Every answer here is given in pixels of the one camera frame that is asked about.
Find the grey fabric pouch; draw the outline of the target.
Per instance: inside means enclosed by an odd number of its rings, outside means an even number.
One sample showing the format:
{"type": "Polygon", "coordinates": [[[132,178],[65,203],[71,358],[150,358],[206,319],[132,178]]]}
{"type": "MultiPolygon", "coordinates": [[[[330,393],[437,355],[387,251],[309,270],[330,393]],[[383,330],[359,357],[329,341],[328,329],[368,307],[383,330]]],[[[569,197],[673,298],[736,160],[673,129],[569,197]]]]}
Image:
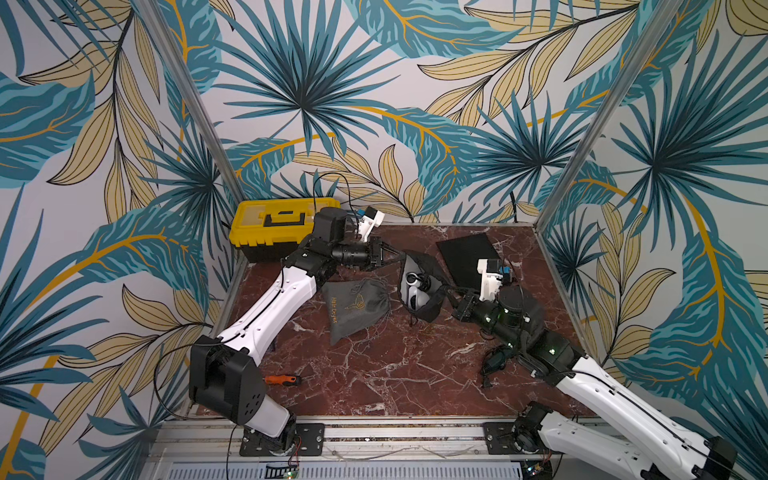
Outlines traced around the grey fabric pouch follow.
{"type": "Polygon", "coordinates": [[[388,289],[376,279],[329,282],[321,293],[328,311],[331,346],[375,325],[391,310],[388,289]]]}

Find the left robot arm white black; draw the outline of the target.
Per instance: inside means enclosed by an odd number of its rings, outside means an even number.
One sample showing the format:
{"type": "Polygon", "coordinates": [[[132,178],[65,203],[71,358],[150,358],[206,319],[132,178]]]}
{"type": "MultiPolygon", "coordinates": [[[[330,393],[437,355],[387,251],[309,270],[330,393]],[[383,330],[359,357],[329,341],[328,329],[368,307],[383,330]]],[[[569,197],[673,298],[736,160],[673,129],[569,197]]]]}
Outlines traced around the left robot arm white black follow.
{"type": "Polygon", "coordinates": [[[324,207],[313,229],[282,262],[275,282],[237,321],[215,338],[201,336],[190,348],[189,397],[237,426],[286,451],[297,440],[296,420],[268,396],[259,366],[277,335],[338,268],[371,271],[387,265],[390,246],[373,235],[385,218],[369,207],[346,237],[347,213],[324,207]]]}

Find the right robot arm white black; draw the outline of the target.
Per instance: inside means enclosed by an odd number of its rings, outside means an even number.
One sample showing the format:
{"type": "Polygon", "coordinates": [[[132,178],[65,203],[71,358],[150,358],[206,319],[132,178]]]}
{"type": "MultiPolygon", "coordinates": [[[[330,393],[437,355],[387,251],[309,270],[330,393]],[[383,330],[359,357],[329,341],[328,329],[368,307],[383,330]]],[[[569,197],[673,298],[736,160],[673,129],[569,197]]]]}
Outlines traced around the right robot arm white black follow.
{"type": "Polygon", "coordinates": [[[539,402],[518,415],[506,435],[527,454],[570,455],[619,479],[734,479],[737,452],[724,438],[704,437],[672,420],[607,373],[580,347],[549,330],[528,307],[525,290],[503,287],[492,300],[453,288],[454,317],[500,340],[531,375],[577,400],[616,436],[588,428],[539,402]]]}

